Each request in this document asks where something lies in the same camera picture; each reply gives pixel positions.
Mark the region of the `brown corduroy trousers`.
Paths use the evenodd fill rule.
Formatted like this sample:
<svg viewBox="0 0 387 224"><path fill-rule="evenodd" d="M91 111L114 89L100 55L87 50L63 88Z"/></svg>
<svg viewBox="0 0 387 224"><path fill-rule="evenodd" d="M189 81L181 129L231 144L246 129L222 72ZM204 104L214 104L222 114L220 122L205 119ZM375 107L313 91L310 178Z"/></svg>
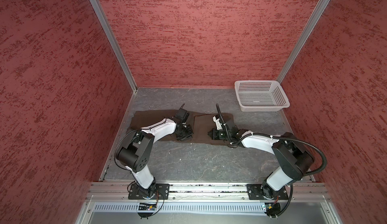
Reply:
<svg viewBox="0 0 387 224"><path fill-rule="evenodd" d="M173 117L177 113L177 110L149 110L149 111L136 111L131 119L130 126L127 128L126 133L132 130L140 129L142 127L150 126L162 121L165 118ZM199 112L190 111L187 124L192 127L192 137L182 140L181 143L197 143L197 144L209 144L226 146L228 143L225 140L213 140L208 132L216 129L216 124L213 121L213 114L205 114Z"/></svg>

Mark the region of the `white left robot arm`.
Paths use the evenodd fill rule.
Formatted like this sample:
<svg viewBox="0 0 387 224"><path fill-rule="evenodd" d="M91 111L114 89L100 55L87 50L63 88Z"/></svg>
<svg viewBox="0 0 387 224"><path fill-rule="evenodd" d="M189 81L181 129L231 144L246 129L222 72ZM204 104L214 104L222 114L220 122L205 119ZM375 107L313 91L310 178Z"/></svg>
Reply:
<svg viewBox="0 0 387 224"><path fill-rule="evenodd" d="M193 130L185 122L164 118L153 125L131 131L115 150L114 160L119 162L120 168L131 172L144 199L151 199L156 194L156 179L148 167L153 144L171 134L177 140L186 140L192 137Z"/></svg>

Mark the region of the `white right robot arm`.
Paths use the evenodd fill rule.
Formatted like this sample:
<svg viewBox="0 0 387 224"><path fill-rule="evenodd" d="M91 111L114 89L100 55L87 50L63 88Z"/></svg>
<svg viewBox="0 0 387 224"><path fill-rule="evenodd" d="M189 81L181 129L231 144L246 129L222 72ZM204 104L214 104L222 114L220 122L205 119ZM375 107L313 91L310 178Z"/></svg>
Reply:
<svg viewBox="0 0 387 224"><path fill-rule="evenodd" d="M273 154L279 167L261 185L260 194L274 199L284 186L301 180L314 163L314 157L291 133L280 136L253 133L245 129L225 131L214 128L208 132L212 140L225 140L230 146L254 148Z"/></svg>

